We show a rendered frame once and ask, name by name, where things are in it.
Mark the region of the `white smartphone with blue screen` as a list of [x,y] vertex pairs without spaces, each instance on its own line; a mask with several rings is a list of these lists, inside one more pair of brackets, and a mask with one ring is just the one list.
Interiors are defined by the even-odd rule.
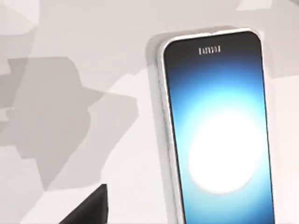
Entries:
[[277,224],[262,43],[250,28],[157,50],[176,224]]

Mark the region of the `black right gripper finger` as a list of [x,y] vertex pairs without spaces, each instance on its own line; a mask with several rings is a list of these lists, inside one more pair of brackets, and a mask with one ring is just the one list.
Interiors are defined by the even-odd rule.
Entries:
[[59,224],[107,224],[107,184],[100,185]]

